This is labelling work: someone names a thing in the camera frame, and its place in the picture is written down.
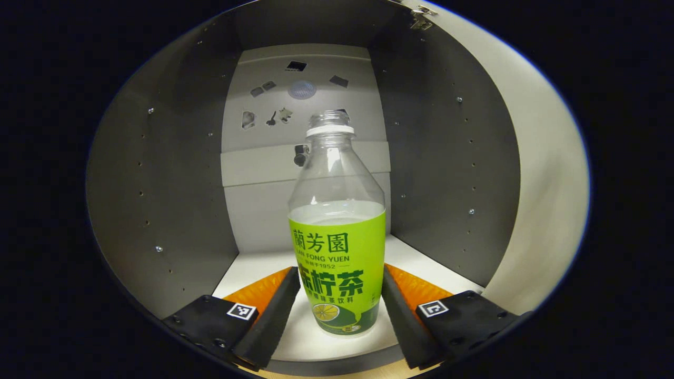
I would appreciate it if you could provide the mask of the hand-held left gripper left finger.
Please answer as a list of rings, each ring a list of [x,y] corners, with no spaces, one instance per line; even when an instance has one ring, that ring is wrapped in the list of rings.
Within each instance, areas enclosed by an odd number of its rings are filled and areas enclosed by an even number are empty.
[[[261,370],[279,345],[299,290],[298,268],[289,266],[224,298],[202,295],[162,322],[224,363]]]

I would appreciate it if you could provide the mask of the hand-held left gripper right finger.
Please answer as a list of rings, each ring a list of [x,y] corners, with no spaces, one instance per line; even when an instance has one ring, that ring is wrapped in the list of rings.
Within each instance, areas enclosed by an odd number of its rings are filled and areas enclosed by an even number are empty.
[[[381,296],[408,367],[420,370],[464,359],[522,320],[476,291],[453,294],[390,264]]]

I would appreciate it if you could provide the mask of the green label plastic bottle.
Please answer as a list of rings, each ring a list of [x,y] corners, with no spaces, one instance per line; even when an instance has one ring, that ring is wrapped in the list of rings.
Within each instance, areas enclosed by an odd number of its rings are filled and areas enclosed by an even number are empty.
[[[294,254],[310,310],[325,333],[356,338],[378,319],[385,193],[352,146],[346,112],[310,117],[308,157],[288,201]]]

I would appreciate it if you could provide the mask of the grey cabinet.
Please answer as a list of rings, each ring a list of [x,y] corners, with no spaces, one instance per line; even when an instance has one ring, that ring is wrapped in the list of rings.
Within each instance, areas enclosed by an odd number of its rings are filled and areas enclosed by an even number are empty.
[[[368,333],[325,333],[300,275],[264,369],[224,363],[162,322],[202,295],[298,268],[288,201],[310,117],[329,110],[347,113],[354,151],[385,193],[384,264],[482,295],[518,211],[513,121],[477,58],[428,8],[401,0],[253,0],[144,63],[104,113],[87,163],[103,261],[171,337],[239,373],[383,379],[385,368],[411,377],[454,365],[463,359],[409,368],[382,296]]]

